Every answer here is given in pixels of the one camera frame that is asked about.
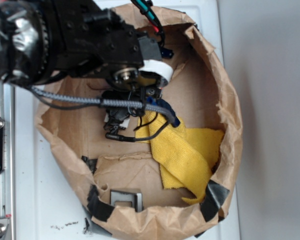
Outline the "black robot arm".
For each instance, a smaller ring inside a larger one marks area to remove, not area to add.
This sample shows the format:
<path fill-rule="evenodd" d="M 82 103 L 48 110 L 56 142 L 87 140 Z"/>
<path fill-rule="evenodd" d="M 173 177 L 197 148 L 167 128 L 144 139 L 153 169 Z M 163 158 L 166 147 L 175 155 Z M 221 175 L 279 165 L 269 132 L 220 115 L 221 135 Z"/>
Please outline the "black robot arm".
<path fill-rule="evenodd" d="M 163 115 L 166 125 L 180 124 L 162 99 L 173 69 L 163 62 L 173 52 L 164 47 L 163 27 L 144 0 L 134 1 L 161 40 L 156 40 L 111 9 L 92 0 L 1 0 L 0 82 L 32 92 L 42 103 L 69 102 L 70 110 L 106 108 L 106 137 L 136 142 L 118 132 L 129 117 L 147 111 Z M 101 97 L 59 95 L 38 89 L 64 79 L 105 79 Z"/>

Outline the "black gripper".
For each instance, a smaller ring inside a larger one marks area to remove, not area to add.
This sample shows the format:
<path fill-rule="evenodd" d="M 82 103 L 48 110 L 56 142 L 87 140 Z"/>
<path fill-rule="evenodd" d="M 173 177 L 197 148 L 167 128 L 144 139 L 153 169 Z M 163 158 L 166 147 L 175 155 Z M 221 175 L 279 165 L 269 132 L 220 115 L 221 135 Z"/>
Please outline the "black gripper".
<path fill-rule="evenodd" d="M 157 137 L 168 125 L 174 125 L 174 110 L 171 105 L 162 99 L 163 88 L 166 87 L 174 70 L 163 59 L 171 59 L 174 52 L 171 49 L 159 46 L 157 41 L 148 36 L 138 39 L 143 57 L 143 67 L 126 68 L 114 73 L 112 80 L 107 80 L 111 86 L 102 94 L 108 100 L 123 101 L 122 106 L 109 106 L 106 108 L 104 129 L 106 138 L 120 142 L 141 142 Z M 130 117 L 141 119 L 148 110 L 146 105 L 161 108 L 155 109 L 155 116 L 163 115 L 166 122 L 148 137 L 128 137 L 119 135 L 129 125 Z"/>

